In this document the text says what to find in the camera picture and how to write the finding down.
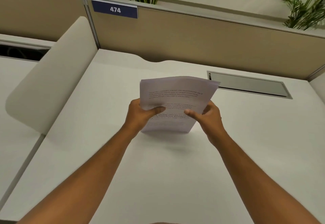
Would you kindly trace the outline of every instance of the paper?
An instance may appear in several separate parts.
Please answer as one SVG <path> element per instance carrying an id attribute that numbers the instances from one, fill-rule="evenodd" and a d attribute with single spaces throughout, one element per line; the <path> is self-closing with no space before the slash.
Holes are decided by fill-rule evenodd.
<path id="1" fill-rule="evenodd" d="M 167 130 L 188 133 L 195 120 L 185 109 L 202 113 L 220 82 L 189 76 L 143 79 L 140 82 L 140 106 L 144 110 L 164 106 L 166 110 L 149 119 L 143 132 Z"/>

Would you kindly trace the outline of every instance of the blue sign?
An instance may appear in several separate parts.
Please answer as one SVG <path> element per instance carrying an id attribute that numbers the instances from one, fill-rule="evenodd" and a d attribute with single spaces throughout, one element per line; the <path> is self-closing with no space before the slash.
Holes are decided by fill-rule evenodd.
<path id="1" fill-rule="evenodd" d="M 91 0 L 94 11 L 117 16 L 138 18 L 138 7 L 114 2 Z"/>

